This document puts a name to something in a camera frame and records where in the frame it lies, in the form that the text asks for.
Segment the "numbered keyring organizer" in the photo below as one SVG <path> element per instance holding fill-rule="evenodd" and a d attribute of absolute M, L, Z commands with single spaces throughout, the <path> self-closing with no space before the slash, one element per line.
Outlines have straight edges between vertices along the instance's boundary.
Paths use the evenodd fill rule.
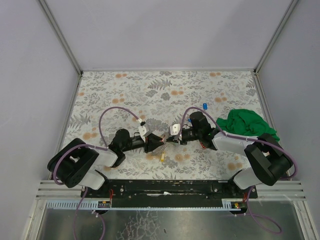
<path fill-rule="evenodd" d="M 162 155 L 162 153 L 165 151 L 166 149 L 166 144 L 162 144 L 161 146 L 157 147 L 156 149 L 154 149 L 151 154 L 153 156 L 158 156 L 158 155 Z"/>

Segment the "yellow tag key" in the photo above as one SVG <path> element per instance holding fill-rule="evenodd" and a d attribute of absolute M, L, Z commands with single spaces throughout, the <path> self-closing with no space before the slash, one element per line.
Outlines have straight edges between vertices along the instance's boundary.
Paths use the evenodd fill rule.
<path fill-rule="evenodd" d="M 165 160 L 165 153 L 163 153 L 163 154 L 161 155 L 161 158 L 160 158 L 160 161 L 161 161 L 161 162 L 164 162 L 164 160 Z"/>

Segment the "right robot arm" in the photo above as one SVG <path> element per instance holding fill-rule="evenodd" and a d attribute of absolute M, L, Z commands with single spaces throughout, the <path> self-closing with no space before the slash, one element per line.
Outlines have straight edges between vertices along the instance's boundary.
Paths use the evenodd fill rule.
<path fill-rule="evenodd" d="M 201 111 L 193 112 L 190 121 L 191 126 L 187 128 L 179 123 L 170 126 L 167 141 L 180 145 L 198 141 L 205 149 L 245 156 L 250 167 L 231 178 L 242 190 L 258 184 L 273 186 L 293 166 L 288 154 L 268 133 L 258 137 L 227 133 L 217 126 L 212 127 Z"/>

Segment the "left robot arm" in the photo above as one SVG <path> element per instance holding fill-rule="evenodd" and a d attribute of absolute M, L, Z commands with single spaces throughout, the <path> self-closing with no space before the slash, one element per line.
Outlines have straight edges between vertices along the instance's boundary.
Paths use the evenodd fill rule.
<path fill-rule="evenodd" d="M 107 181 L 99 166 L 117 168 L 126 159 L 125 152 L 143 149 L 145 153 L 151 153 L 164 144 L 163 138 L 148 132 L 145 127 L 140 127 L 135 136 L 130 136 L 126 129 L 119 129 L 107 148 L 75 138 L 48 162 L 47 169 L 58 185 L 98 190 Z"/>

